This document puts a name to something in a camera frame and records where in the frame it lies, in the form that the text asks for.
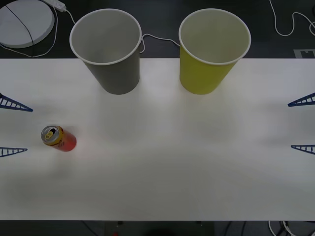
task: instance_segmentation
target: table surface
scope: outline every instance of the table surface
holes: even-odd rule
[[[0,7],[13,0],[2,0]],[[182,20],[190,13],[203,8],[220,8],[239,16],[249,27],[252,45],[247,58],[295,58],[294,51],[315,49],[315,37],[309,32],[309,23],[295,16],[295,31],[289,37],[278,35],[269,0],[62,0],[75,21],[94,10],[116,8],[132,14],[140,23],[143,33],[178,40]],[[278,30],[287,34],[292,29],[292,13],[297,11],[315,21],[312,14],[313,0],[272,0],[277,14]],[[73,27],[70,16],[58,12],[59,27],[54,48],[43,58],[75,58],[70,49],[69,35]],[[34,47],[40,55],[51,47],[55,27],[49,36]],[[178,58],[179,48],[171,42],[147,37],[143,58]],[[21,49],[32,54],[32,47]],[[302,53],[304,58],[314,58],[314,53]],[[25,56],[0,48],[0,58],[25,58]]]
[[[139,85],[104,91],[78,59],[0,59],[0,220],[305,220],[314,215],[313,59],[242,59],[194,95],[178,59],[141,59]],[[68,153],[43,127],[77,137]]]

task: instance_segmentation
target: blue metal part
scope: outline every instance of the blue metal part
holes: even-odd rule
[[[11,98],[8,98],[0,93],[0,108],[32,112],[33,109],[19,103]]]
[[[27,151],[27,148],[0,147],[0,157],[11,156]]]
[[[291,148],[315,155],[315,145],[291,145]]]
[[[289,107],[298,107],[298,106],[307,106],[307,105],[315,105],[315,93],[312,93],[308,96],[297,99],[288,104]]]

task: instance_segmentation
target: soda can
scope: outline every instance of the soda can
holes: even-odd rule
[[[49,125],[40,136],[44,144],[60,151],[71,151],[77,144],[75,136],[60,126]]]

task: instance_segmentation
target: white table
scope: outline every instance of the white table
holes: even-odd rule
[[[178,59],[141,59],[132,92],[104,91],[78,59],[1,59],[0,220],[305,220],[315,214],[313,59],[242,59],[211,94]],[[68,153],[42,128],[77,137]]]

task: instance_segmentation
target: black cable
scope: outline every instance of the black cable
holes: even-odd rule
[[[277,236],[280,236],[283,232],[285,232],[285,228],[284,228],[282,221],[279,221],[279,223],[280,223],[280,229],[279,229],[278,233],[276,234]]]
[[[10,12],[12,12],[13,15],[15,15],[14,12],[11,11],[11,9],[10,9],[7,5],[5,5],[5,6],[6,6],[6,8],[9,9]],[[31,33],[30,33],[29,29],[26,27],[26,25],[24,25],[24,23],[20,20],[20,18],[17,17],[17,15],[15,15],[15,17],[22,23],[22,25],[23,25],[23,26],[26,28],[26,30],[28,31],[28,33],[29,33],[29,35],[30,35],[30,37],[31,37],[32,46],[34,46],[34,41],[33,41],[33,38],[32,38],[32,36],[31,36]],[[33,57],[33,49],[34,49],[34,47],[32,47],[32,49],[31,49],[31,57]]]
[[[246,223],[247,223],[247,221],[244,221],[243,226],[242,226],[241,236],[244,235],[244,230],[245,230]]]
[[[88,228],[88,230],[92,233],[92,234],[94,234],[94,236],[98,236],[89,226],[88,226],[88,224],[87,223],[85,223],[85,221],[84,220],[81,220],[81,222],[85,225],[85,227],[87,227]]]
[[[286,221],[285,224],[289,227],[289,222],[288,222],[288,221]],[[290,234],[289,234],[289,232],[287,231],[285,236],[289,236],[289,235],[290,235]]]
[[[227,231],[228,231],[228,228],[230,228],[231,224],[232,224],[232,221],[229,221],[228,224],[227,224],[227,226],[226,226],[226,228],[225,228],[224,236],[226,236]]]

